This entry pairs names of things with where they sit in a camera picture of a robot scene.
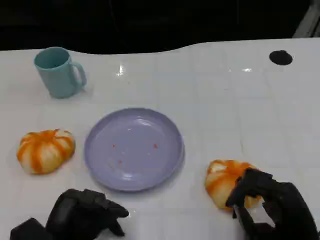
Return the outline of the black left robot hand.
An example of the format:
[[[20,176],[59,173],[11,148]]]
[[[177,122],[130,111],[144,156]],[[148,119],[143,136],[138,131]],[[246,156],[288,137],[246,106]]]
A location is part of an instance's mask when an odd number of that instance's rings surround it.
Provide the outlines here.
[[[124,237],[118,219],[128,216],[126,208],[101,192],[71,188],[57,198],[45,229],[55,240],[95,240],[105,230]]]

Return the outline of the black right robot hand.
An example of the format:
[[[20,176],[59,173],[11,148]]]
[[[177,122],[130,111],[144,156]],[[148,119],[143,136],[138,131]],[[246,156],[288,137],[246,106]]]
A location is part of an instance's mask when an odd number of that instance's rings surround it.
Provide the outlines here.
[[[262,197],[266,214],[275,226],[255,223],[245,208],[246,197]],[[278,182],[269,173],[254,168],[236,180],[225,205],[233,210],[247,240],[318,240],[320,233],[299,190],[291,182]]]

